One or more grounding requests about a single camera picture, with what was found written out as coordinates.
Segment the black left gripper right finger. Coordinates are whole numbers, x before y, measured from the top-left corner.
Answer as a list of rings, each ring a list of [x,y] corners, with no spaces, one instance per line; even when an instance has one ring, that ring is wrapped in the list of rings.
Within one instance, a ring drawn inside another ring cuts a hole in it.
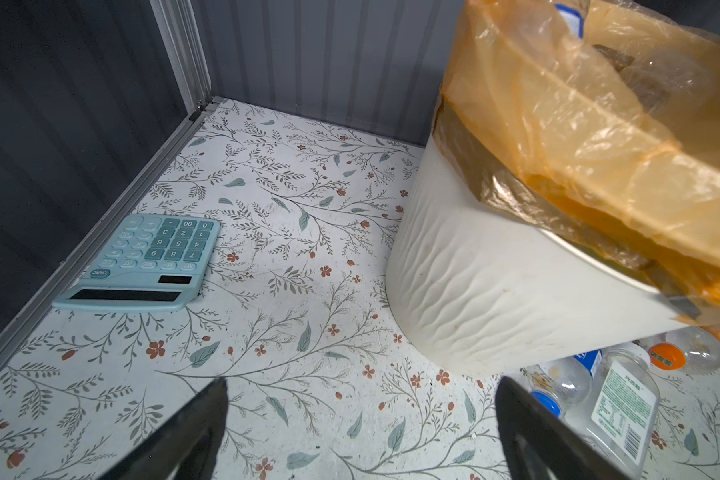
[[[624,479],[514,379],[496,388],[496,419],[509,475],[513,479]]]

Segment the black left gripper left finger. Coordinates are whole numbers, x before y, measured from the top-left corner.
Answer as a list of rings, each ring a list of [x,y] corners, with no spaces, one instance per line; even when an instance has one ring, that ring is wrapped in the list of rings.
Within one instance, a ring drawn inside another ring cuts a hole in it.
[[[102,477],[210,479],[228,407],[227,383],[216,378]]]

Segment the orange label clear bottle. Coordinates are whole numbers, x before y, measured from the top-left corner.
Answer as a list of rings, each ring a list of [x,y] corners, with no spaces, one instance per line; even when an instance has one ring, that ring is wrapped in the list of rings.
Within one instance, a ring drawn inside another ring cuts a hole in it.
[[[653,366],[689,375],[720,369],[720,324],[685,327],[639,339]]]

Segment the blue label water bottle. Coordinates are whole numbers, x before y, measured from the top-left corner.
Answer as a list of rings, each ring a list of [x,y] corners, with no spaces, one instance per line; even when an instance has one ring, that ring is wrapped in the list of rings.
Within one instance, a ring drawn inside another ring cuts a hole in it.
[[[592,391],[602,351],[593,350],[527,367],[529,392],[557,418],[585,402]]]

